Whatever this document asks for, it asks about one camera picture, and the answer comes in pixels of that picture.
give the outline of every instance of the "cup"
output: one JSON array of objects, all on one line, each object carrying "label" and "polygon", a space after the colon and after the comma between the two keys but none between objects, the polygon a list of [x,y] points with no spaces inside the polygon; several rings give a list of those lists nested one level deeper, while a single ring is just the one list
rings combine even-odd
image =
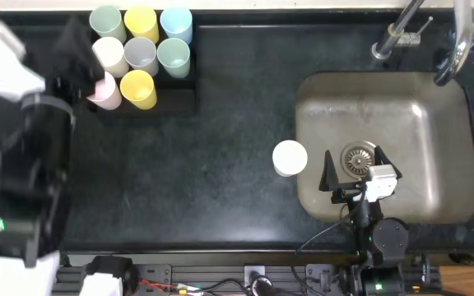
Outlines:
[{"label": "cup", "polygon": [[135,70],[148,72],[151,76],[158,73],[156,46],[148,38],[136,37],[129,40],[123,47],[123,56]]},{"label": "cup", "polygon": [[169,38],[158,46],[156,56],[173,78],[184,78],[189,73],[189,46],[181,39]]},{"label": "cup", "polygon": [[158,42],[156,13],[148,6],[135,6],[125,12],[123,22],[135,37],[146,37],[154,44]]},{"label": "cup", "polygon": [[122,43],[127,38],[122,14],[116,7],[106,5],[96,8],[89,15],[89,24],[100,37],[114,37]]},{"label": "cup", "polygon": [[122,95],[139,109],[147,110],[156,104],[155,83],[149,73],[133,70],[120,81]]},{"label": "cup", "polygon": [[193,38],[193,16],[187,8],[166,8],[160,15],[162,29],[170,38],[190,44]]},{"label": "cup", "polygon": [[129,71],[129,65],[123,58],[123,45],[114,37],[103,37],[92,44],[92,51],[100,64],[113,77],[120,78]]},{"label": "cup", "polygon": [[103,80],[96,82],[95,94],[88,96],[87,99],[106,110],[116,109],[122,103],[116,81],[108,72],[105,73]]},{"label": "cup", "polygon": [[301,173],[309,157],[306,149],[297,141],[287,140],[277,144],[272,153],[273,167],[282,177]]}]

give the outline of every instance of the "stainless steel sink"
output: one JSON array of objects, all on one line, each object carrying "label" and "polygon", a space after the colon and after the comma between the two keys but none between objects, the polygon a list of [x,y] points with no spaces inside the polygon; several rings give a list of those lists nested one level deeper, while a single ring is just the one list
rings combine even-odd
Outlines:
[{"label": "stainless steel sink", "polygon": [[341,205],[318,190],[326,150],[340,182],[363,175],[373,145],[402,171],[383,214],[410,223],[457,223],[474,215],[474,147],[466,96],[431,73],[320,73],[298,90],[296,137],[309,161],[298,198],[314,217],[337,220]]}]

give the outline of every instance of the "faucet handle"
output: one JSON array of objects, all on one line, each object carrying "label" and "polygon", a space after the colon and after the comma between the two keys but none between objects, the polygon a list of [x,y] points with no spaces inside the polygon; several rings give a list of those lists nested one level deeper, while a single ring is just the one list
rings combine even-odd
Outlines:
[{"label": "faucet handle", "polygon": [[397,42],[397,46],[400,47],[412,47],[420,45],[421,33],[427,28],[427,26],[433,21],[433,17],[429,16],[425,24],[416,33],[403,33]]}]

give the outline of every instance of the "yellow cup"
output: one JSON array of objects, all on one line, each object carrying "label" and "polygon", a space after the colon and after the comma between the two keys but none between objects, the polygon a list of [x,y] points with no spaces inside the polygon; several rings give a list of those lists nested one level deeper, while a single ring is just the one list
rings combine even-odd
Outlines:
[{"label": "yellow cup", "polygon": [[154,44],[158,42],[158,23],[153,8],[148,6],[131,7],[125,12],[123,22],[133,36],[149,38]]},{"label": "yellow cup", "polygon": [[120,92],[139,109],[151,109],[156,104],[155,83],[145,71],[128,72],[120,81]]}]

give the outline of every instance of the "wooden floor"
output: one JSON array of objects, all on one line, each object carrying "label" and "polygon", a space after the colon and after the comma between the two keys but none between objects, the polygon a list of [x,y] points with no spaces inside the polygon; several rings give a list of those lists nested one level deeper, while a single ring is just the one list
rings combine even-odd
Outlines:
[{"label": "wooden floor", "polygon": [[474,266],[442,266],[444,290],[474,296]]}]

